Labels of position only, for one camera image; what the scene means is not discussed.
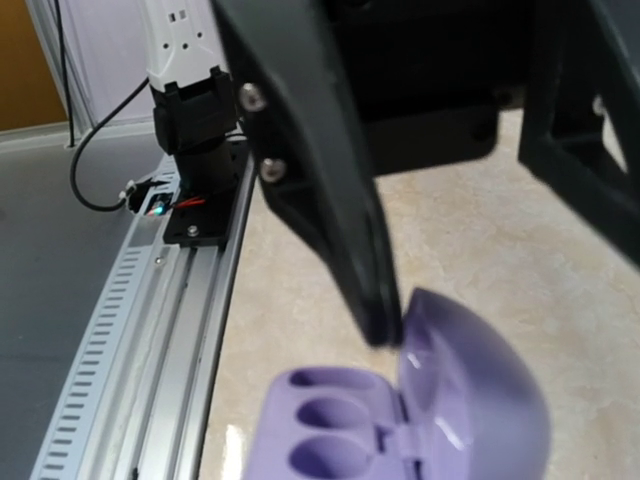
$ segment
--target purple earbud case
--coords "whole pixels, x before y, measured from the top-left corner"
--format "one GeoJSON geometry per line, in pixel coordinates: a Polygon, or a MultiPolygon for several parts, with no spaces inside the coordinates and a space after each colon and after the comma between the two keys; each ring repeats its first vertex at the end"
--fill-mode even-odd
{"type": "Polygon", "coordinates": [[[349,368],[279,376],[245,480],[539,480],[547,408],[533,377],[487,323],[416,290],[399,388],[349,368]]]}

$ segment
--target robotic arm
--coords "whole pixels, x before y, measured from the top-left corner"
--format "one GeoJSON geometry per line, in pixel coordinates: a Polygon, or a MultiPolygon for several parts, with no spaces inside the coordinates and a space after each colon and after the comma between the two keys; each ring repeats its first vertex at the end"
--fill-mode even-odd
{"type": "Polygon", "coordinates": [[[402,337],[373,177],[487,155],[523,87],[522,163],[640,264],[640,3],[214,0],[231,79],[207,3],[138,1],[158,140],[186,194],[229,203],[237,97],[269,207],[328,265],[369,344],[402,337]]]}

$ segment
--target black bracket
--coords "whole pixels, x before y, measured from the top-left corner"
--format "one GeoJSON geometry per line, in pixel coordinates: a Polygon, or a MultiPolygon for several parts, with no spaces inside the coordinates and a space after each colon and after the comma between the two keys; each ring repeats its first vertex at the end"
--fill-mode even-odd
{"type": "Polygon", "coordinates": [[[640,265],[640,2],[540,0],[520,160],[640,265]],[[625,155],[605,148],[602,102],[625,155]]]}
{"type": "MultiPolygon", "coordinates": [[[[237,181],[231,188],[204,196],[206,203],[189,208],[173,210],[164,232],[166,244],[181,247],[224,246],[238,203],[247,162],[249,146],[247,142],[231,142],[231,159],[237,181]]],[[[175,203],[188,200],[191,194],[180,193],[175,203]]]]}
{"type": "Polygon", "coordinates": [[[240,98],[251,149],[259,162],[287,166],[283,178],[262,180],[269,207],[325,261],[367,342],[399,344],[393,256],[365,133],[317,2],[214,8],[236,91],[262,97],[240,98]]]}

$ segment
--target black cable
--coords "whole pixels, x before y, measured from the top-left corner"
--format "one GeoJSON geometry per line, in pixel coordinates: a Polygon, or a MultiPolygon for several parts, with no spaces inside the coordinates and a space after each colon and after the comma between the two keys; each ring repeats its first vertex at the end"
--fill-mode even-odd
{"type": "Polygon", "coordinates": [[[60,70],[62,71],[62,88],[64,89],[65,102],[67,104],[67,117],[69,118],[69,147],[76,146],[76,130],[73,122],[73,102],[71,101],[71,89],[69,88],[69,72],[67,71],[67,49],[64,43],[64,27],[62,25],[62,11],[60,0],[54,0],[57,27],[58,48],[60,49],[60,70]]]}
{"type": "Polygon", "coordinates": [[[113,118],[118,115],[122,110],[124,110],[124,108],[129,105],[134,98],[136,98],[140,92],[142,92],[147,85],[149,84],[149,79],[145,78],[144,82],[142,82],[140,85],[138,85],[138,87],[133,91],[133,93],[131,93],[131,95],[129,95],[124,102],[122,102],[120,105],[118,105],[116,107],[116,109],[111,112],[109,115],[107,115],[105,117],[104,120],[102,120],[100,123],[98,123],[95,127],[93,127],[93,129],[87,134],[86,137],[84,137],[82,139],[82,141],[80,142],[80,145],[78,145],[78,149],[76,150],[75,154],[73,155],[73,160],[71,160],[71,171],[70,171],[70,183],[71,183],[71,190],[73,191],[73,195],[78,199],[78,201],[85,207],[87,207],[90,210],[93,210],[95,212],[115,212],[117,210],[120,210],[122,207],[124,207],[124,205],[127,203],[126,199],[120,199],[120,201],[118,203],[116,203],[115,205],[108,205],[108,206],[102,206],[102,205],[96,205],[94,203],[91,203],[89,200],[87,200],[82,193],[80,193],[80,190],[78,189],[78,178],[77,178],[77,174],[78,174],[78,162],[80,161],[80,156],[82,155],[82,152],[84,151],[84,149],[86,148],[86,146],[89,144],[89,142],[93,139],[93,137],[96,136],[96,134],[107,124],[109,123],[111,120],[113,120],[113,118]]]}

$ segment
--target black mounting plate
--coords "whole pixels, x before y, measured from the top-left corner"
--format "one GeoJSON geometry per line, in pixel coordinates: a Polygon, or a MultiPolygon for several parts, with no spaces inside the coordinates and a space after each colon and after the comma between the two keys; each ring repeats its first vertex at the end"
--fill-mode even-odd
{"type": "MultiPolygon", "coordinates": [[[[183,248],[226,244],[250,152],[246,141],[230,143],[238,183],[234,188],[210,195],[204,205],[172,211],[163,237],[166,244],[177,244],[183,248]],[[190,227],[195,227],[191,235],[190,227]]],[[[184,200],[188,198],[181,193],[176,202],[184,200]]]]}

